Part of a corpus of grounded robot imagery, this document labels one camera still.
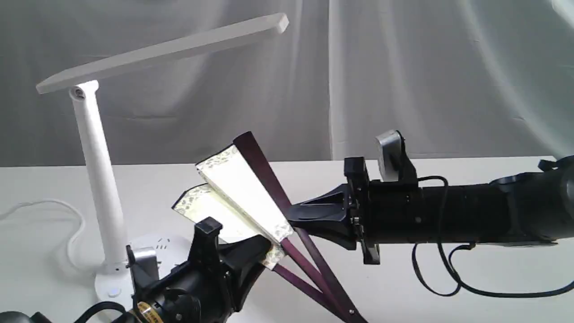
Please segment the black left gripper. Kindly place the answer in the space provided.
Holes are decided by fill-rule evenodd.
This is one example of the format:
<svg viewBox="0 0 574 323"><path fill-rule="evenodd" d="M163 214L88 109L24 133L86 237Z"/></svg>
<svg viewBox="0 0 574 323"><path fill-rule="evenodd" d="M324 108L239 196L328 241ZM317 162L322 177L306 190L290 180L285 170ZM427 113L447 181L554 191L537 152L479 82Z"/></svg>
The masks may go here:
<svg viewBox="0 0 574 323"><path fill-rule="evenodd" d="M195 224L188 259L162 279L153 279L126 246L134 293L130 323L224 323L241 311L262 272L272 243L253 236L218 245L223 225L212 217ZM223 273L228 266L228 277Z"/></svg>

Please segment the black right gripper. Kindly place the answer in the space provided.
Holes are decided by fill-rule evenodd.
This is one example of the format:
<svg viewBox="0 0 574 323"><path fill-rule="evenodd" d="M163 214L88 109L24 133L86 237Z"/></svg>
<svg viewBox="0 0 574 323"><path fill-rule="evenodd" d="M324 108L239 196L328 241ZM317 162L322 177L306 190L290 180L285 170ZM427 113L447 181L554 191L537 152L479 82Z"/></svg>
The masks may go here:
<svg viewBox="0 0 574 323"><path fill-rule="evenodd" d="M296 228L303 229L308 235L338 244L348 251L355 251L358 241L363 254L363 264L379 265L379 245L368 237L366 229L369 220L370 179L365 158L345 158L343 172L347 184L341 184L321 196L291 205L287 211L287 220L296 223ZM346 226L350 224L355 233Z"/></svg>

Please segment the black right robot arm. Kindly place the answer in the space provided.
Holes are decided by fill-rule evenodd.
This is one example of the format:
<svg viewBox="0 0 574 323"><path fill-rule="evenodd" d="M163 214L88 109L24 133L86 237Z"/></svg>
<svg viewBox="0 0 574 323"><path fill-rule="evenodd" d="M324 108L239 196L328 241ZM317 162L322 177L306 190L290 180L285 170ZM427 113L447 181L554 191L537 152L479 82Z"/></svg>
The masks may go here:
<svg viewBox="0 0 574 323"><path fill-rule="evenodd" d="M554 244L573 237L573 157L541 160L540 172L490 183L423 187L408 158L399 180L370 180L364 157L348 157L347 182L292 205L289 223L379 265L379 244L477 243L502 247Z"/></svg>

